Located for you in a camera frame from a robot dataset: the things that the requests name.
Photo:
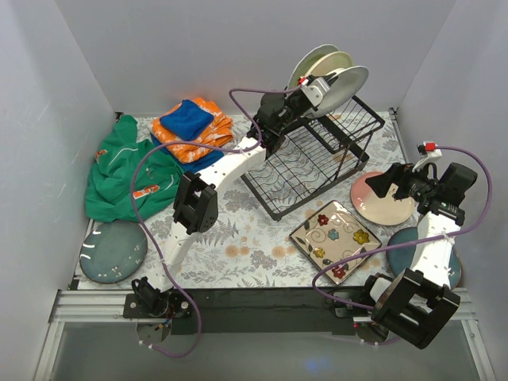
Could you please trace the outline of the white scalloped plate front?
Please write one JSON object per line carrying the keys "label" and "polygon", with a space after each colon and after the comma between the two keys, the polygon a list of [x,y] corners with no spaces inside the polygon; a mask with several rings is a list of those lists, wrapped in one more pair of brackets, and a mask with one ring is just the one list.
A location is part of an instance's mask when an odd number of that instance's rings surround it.
{"label": "white scalloped plate front", "polygon": [[330,53],[337,52],[338,48],[332,44],[322,44],[313,48],[297,63],[287,83],[287,89],[296,87],[299,79],[315,64],[320,58]]}

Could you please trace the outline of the white scalloped plate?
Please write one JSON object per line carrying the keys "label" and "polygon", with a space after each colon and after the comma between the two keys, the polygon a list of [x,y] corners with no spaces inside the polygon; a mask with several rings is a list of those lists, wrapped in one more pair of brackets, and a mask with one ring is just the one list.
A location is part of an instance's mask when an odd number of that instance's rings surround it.
{"label": "white scalloped plate", "polygon": [[299,79],[315,64],[320,58],[330,53],[337,52],[338,48],[332,44],[322,44],[313,48],[297,63],[287,83],[287,89],[296,87]]}
{"label": "white scalloped plate", "polygon": [[317,90],[312,94],[312,99],[317,99],[314,105],[305,114],[308,118],[318,118],[330,114],[344,105],[366,83],[369,70],[365,66],[352,66],[337,68],[326,75],[318,76],[311,84],[311,90]]}

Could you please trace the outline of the cream and green round plate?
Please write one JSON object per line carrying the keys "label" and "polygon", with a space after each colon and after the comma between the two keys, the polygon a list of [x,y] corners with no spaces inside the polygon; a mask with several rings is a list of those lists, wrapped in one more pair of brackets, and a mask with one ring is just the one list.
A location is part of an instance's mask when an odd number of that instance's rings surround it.
{"label": "cream and green round plate", "polygon": [[353,65],[352,57],[346,52],[331,52],[313,63],[306,76],[324,76],[331,71],[346,69]]}

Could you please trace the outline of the white scalloped plate back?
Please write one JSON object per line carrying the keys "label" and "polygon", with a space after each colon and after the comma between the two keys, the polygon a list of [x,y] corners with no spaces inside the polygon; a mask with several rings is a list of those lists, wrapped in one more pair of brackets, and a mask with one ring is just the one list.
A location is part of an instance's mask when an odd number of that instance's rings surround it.
{"label": "white scalloped plate back", "polygon": [[344,105],[366,83],[369,70],[365,66],[352,66],[337,68],[326,75],[318,76],[311,84],[311,90],[317,90],[312,94],[312,99],[317,99],[314,105],[305,114],[308,118],[318,118],[330,114]]}

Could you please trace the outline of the square floral plate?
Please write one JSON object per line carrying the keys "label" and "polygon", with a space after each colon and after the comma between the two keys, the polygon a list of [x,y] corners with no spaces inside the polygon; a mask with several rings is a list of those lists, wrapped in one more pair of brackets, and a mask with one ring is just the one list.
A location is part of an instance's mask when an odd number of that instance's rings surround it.
{"label": "square floral plate", "polygon": [[318,269],[381,246],[381,241],[339,202],[331,201],[290,234]]}

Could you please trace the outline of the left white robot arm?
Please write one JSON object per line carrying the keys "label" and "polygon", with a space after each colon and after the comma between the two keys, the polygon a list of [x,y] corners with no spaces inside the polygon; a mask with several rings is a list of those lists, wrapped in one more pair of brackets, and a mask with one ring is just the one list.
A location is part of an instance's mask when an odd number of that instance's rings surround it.
{"label": "left white robot arm", "polygon": [[151,317],[171,317],[177,310],[167,291],[174,287],[193,306],[192,297],[175,281],[174,275],[191,245],[210,229],[218,217],[218,198],[237,179],[273,155],[283,143],[287,126],[316,110],[323,97],[309,96],[302,89],[262,91],[262,101],[252,127],[235,148],[227,148],[215,164],[198,173],[186,172],[179,182],[173,203],[170,237],[156,251],[168,281],[162,288],[143,277],[133,281],[137,304]]}

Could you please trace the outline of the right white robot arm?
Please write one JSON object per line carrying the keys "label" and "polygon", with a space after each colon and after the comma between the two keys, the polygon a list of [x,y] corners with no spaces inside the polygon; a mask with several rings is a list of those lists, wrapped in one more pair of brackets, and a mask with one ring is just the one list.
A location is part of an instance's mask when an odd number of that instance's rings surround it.
{"label": "right white robot arm", "polygon": [[457,163],[450,164],[439,179],[428,174],[428,165],[416,168],[396,163],[385,173],[367,179],[367,185],[380,198],[396,185],[394,199],[412,198],[422,218],[411,265],[394,279],[370,276],[359,296],[360,308],[374,322],[419,349],[430,344],[460,306],[460,296],[452,292],[448,277],[451,235],[464,224],[460,203],[478,177]]}

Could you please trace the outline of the pink and cream round plate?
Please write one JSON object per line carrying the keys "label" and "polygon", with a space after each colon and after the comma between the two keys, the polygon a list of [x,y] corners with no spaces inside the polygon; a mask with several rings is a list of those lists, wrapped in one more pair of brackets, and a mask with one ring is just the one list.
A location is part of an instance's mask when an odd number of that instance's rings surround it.
{"label": "pink and cream round plate", "polygon": [[398,187],[394,184],[391,185],[386,197],[379,198],[365,182],[366,179],[377,175],[381,175],[381,172],[367,172],[352,184],[350,197],[353,206],[362,217],[377,225],[402,224],[415,211],[415,201],[412,198],[395,200],[393,195]]}

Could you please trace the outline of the right blue glazed plate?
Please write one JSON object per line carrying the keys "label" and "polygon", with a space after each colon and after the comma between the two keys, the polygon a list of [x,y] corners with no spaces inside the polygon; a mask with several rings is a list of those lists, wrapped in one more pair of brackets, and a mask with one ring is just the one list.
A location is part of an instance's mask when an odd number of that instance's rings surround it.
{"label": "right blue glazed plate", "polygon": [[[388,245],[403,244],[409,241],[415,241],[418,238],[418,230],[416,227],[408,227],[400,229],[388,241]],[[415,253],[415,247],[396,248],[386,251],[388,266],[393,275],[399,275],[407,267],[410,267]],[[462,265],[457,255],[456,248],[452,248],[452,256],[449,262],[450,270],[448,278],[451,289],[455,289],[459,284],[462,276]]]}

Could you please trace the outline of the blue glazed plate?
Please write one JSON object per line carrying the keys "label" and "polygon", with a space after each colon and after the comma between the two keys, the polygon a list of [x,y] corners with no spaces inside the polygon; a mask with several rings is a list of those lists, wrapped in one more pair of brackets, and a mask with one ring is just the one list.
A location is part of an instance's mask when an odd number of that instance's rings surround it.
{"label": "blue glazed plate", "polygon": [[89,280],[115,284],[133,275],[144,262],[147,252],[147,236],[137,223],[103,223],[85,238],[79,266]]}
{"label": "blue glazed plate", "polygon": [[[418,238],[418,230],[416,227],[408,227],[400,229],[388,241],[388,245],[403,244],[409,241],[415,241]],[[386,251],[388,266],[393,275],[399,275],[407,267],[410,267],[415,253],[415,247],[396,248]],[[451,289],[455,289],[459,284],[462,276],[462,265],[457,255],[456,248],[452,248],[452,256],[449,262],[450,270],[448,278]]]}

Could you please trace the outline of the blue folded towel top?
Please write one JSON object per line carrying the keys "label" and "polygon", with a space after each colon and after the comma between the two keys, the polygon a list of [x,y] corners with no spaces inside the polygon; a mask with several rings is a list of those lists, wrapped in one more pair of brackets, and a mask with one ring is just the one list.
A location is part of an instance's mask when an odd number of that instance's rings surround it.
{"label": "blue folded towel top", "polygon": [[182,140],[195,140],[213,120],[213,114],[185,99],[174,111],[160,117],[160,124]]}

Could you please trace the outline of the blue cloth bottom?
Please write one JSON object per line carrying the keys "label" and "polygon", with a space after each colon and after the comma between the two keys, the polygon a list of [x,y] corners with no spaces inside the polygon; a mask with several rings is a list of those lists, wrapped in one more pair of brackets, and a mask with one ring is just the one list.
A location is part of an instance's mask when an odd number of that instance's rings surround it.
{"label": "blue cloth bottom", "polygon": [[201,171],[204,168],[207,168],[213,164],[215,164],[217,161],[222,158],[225,153],[218,150],[212,150],[210,153],[204,155],[200,159],[190,162],[188,164],[181,163],[167,148],[160,149],[162,153],[164,153],[167,156],[170,156],[173,160],[176,161],[176,163],[184,170],[184,171],[192,171],[193,173],[196,173],[198,171]]}

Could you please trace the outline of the green jacket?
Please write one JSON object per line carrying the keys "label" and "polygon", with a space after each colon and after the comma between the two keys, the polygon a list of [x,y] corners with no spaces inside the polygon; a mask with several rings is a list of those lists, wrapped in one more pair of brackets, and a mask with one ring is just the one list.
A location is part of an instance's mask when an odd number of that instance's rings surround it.
{"label": "green jacket", "polygon": [[141,159],[155,147],[148,139],[138,140],[137,133],[137,121],[123,115],[100,144],[85,193],[89,218],[137,221],[131,198],[144,220],[173,203],[183,169],[171,156],[157,151],[134,175]]}

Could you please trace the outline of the left blue glazed plate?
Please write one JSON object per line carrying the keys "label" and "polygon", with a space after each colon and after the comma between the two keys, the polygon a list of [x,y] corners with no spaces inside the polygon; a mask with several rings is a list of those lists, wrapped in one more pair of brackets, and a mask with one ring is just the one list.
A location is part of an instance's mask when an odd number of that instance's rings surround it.
{"label": "left blue glazed plate", "polygon": [[115,284],[133,275],[144,262],[147,252],[147,236],[137,223],[103,223],[85,238],[79,266],[89,280]]}

